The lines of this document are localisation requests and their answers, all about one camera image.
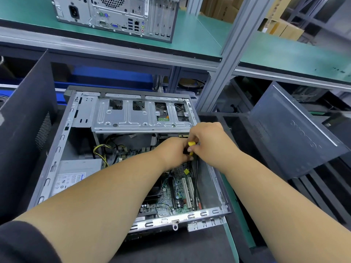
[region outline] person's right hand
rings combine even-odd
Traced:
[[[224,132],[220,123],[199,123],[190,129],[188,141],[195,141],[196,145],[190,146],[188,152],[193,151],[209,165],[226,173],[240,150]]]

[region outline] person's right arm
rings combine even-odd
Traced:
[[[224,173],[277,262],[351,262],[351,232],[268,168],[240,151],[220,123],[199,123],[190,146]]]

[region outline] computer back panel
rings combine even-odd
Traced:
[[[179,0],[52,0],[57,19],[172,42]]]

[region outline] metal bracket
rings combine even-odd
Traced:
[[[209,227],[222,225],[227,223],[225,216],[220,216],[216,218],[208,218],[198,222],[191,222],[188,224],[188,232],[206,229]]]

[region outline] hand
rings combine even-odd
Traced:
[[[195,125],[190,129],[188,141],[200,142],[190,146],[188,152],[193,151],[206,163],[224,174],[230,168],[233,157],[240,152],[218,122]]]
[[[193,160],[193,157],[190,155],[183,154],[187,144],[186,138],[170,137],[151,152],[157,154],[157,157],[160,158],[160,163],[164,164],[164,171],[168,171],[184,162]]]

